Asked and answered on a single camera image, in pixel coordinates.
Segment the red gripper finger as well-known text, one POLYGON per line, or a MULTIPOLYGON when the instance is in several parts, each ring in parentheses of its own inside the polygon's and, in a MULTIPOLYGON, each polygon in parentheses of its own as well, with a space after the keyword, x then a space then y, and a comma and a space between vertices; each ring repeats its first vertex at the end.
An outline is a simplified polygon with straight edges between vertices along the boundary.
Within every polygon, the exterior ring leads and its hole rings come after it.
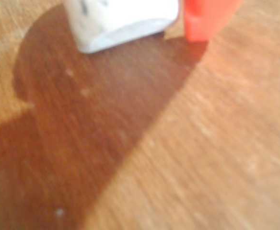
POLYGON ((242 0, 183 1, 185 38, 204 42, 216 35, 234 16, 242 0))

